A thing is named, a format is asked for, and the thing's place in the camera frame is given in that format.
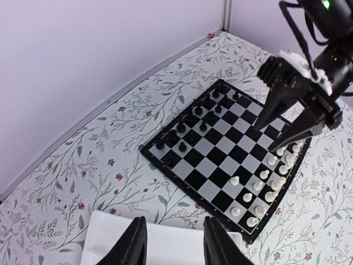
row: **floral wallpaper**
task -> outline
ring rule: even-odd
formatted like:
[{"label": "floral wallpaper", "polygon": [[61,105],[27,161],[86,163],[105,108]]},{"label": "floral wallpaper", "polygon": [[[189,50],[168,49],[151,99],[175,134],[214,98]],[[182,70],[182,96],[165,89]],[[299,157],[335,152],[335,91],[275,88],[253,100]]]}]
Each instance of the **floral wallpaper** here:
[{"label": "floral wallpaper", "polygon": [[[208,215],[139,154],[193,98],[223,78],[264,102],[268,53],[222,33],[115,101],[73,134],[0,205],[0,264],[79,264],[101,210],[202,229]],[[244,253],[255,264],[353,264],[353,110],[312,141],[297,178]],[[285,117],[293,120],[296,105]]]}]

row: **white square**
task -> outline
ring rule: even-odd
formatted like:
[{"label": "white square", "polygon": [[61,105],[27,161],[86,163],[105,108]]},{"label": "white square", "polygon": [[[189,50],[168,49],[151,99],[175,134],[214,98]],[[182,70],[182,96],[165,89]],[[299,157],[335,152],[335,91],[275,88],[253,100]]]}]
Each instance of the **white square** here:
[{"label": "white square", "polygon": [[214,145],[207,141],[205,138],[202,138],[194,147],[199,153],[204,156],[207,156],[208,153],[214,148]]},{"label": "white square", "polygon": [[220,165],[220,169],[226,172],[229,176],[233,176],[238,167],[239,163],[231,159],[229,156],[227,156]]},{"label": "white square", "polygon": [[248,153],[254,148],[255,144],[256,142],[246,135],[244,135],[238,143],[238,145]]},{"label": "white square", "polygon": [[220,188],[212,181],[206,180],[202,187],[197,191],[205,200],[210,202],[220,192]]},{"label": "white square", "polygon": [[220,141],[216,144],[217,148],[220,149],[226,155],[235,147],[235,143],[227,137],[223,136]]},{"label": "white square", "polygon": [[196,167],[197,171],[199,171],[202,175],[208,178],[217,168],[217,166],[205,157]]},{"label": "white square", "polygon": [[247,123],[245,120],[243,120],[242,118],[239,118],[236,123],[234,123],[233,125],[234,128],[236,128],[238,131],[242,132],[242,133],[246,133],[247,130],[250,127],[250,124]]},{"label": "white square", "polygon": [[213,126],[215,130],[217,130],[223,135],[226,134],[231,127],[232,126],[229,123],[225,122],[222,119],[218,120],[218,122]]},{"label": "white square", "polygon": [[172,169],[173,173],[176,174],[182,180],[186,179],[193,170],[193,166],[183,159],[180,160],[179,163],[176,164],[176,166]]}]

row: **chess board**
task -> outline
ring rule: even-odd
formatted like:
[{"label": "chess board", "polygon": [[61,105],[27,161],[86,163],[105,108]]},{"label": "chess board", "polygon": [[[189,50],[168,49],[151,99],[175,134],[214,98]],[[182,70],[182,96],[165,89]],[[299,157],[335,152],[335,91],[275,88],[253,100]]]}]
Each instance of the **chess board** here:
[{"label": "chess board", "polygon": [[[219,96],[212,94],[217,90]],[[215,111],[217,103],[222,103],[221,112]],[[195,114],[200,107],[202,114]],[[218,80],[188,105],[175,119],[145,144],[141,153],[163,174],[170,178],[187,195],[217,217],[226,228],[240,232],[247,243],[252,243],[261,233],[266,223],[278,207],[287,192],[298,168],[305,156],[311,139],[307,139],[288,174],[281,175],[280,166],[286,163],[286,156],[293,153],[288,146],[283,156],[274,166],[268,159],[276,152],[269,152],[270,144],[288,128],[290,122],[277,118],[270,125],[255,131],[252,127],[263,105],[223,80]],[[179,122],[185,125],[184,132],[177,132],[171,140],[171,132]],[[202,122],[207,129],[200,130]],[[157,148],[156,143],[163,143]],[[179,150],[180,143],[186,151]],[[267,179],[260,179],[260,173],[268,170]],[[231,184],[233,176],[240,177],[240,183]],[[269,203],[265,194],[271,189],[271,182],[285,177],[286,183],[279,190],[276,199]],[[263,181],[261,190],[255,190],[253,184]],[[252,193],[249,202],[243,196]],[[266,214],[258,216],[255,208],[262,205]],[[233,216],[231,209],[240,209],[240,215]],[[254,227],[247,225],[250,217],[259,218]]]}]

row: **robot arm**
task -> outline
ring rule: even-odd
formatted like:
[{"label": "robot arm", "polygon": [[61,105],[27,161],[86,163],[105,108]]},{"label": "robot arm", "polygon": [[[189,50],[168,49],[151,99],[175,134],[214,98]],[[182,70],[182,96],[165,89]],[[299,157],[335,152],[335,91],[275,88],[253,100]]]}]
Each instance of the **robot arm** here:
[{"label": "robot arm", "polygon": [[[260,130],[300,102],[304,111],[270,147],[276,150],[291,142],[319,135],[325,126],[330,130],[342,122],[336,100],[353,82],[353,0],[298,0],[298,4],[280,2],[280,8],[306,57],[303,74],[286,56],[271,56],[261,66],[258,77],[269,87],[263,111],[255,123]],[[303,8],[311,36],[325,50],[314,60],[308,45],[288,8]],[[315,24],[327,41],[318,41]],[[331,93],[325,86],[329,83]]]}]

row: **red speck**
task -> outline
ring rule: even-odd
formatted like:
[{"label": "red speck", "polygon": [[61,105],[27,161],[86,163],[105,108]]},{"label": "red speck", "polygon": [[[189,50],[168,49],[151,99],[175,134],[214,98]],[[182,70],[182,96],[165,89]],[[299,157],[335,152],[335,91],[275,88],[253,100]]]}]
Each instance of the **red speck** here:
[{"label": "red speck", "polygon": [[122,174],[120,174],[120,173],[116,174],[115,178],[116,178],[118,181],[121,181],[121,179],[122,179]]},{"label": "red speck", "polygon": [[116,209],[115,209],[115,208],[111,208],[111,209],[109,210],[109,213],[110,213],[110,214],[116,214]]}]

